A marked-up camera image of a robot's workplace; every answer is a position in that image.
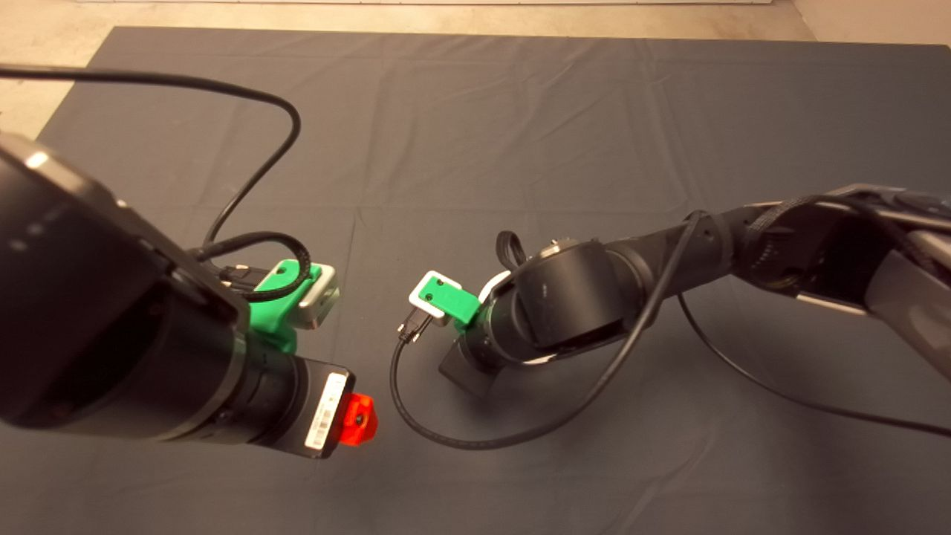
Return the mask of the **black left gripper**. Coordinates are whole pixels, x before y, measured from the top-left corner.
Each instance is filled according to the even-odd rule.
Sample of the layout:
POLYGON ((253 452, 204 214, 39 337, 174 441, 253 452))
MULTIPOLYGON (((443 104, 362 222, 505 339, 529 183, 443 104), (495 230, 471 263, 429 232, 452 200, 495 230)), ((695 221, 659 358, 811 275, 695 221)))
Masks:
POLYGON ((337 448, 340 434, 348 447, 362 446, 376 437, 376 403, 366 394, 351 394, 351 370, 302 358, 295 365, 300 374, 288 427, 282 431, 284 453, 327 459, 337 448))

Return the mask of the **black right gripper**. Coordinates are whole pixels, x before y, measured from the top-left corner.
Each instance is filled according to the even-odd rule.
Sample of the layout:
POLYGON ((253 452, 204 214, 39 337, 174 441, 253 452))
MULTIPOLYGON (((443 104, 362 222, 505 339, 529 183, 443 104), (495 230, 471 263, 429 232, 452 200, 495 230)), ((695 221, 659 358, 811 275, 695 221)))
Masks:
POLYGON ((438 365, 438 372, 475 398, 486 398, 497 378, 496 366, 479 358, 464 338, 455 339, 438 365))

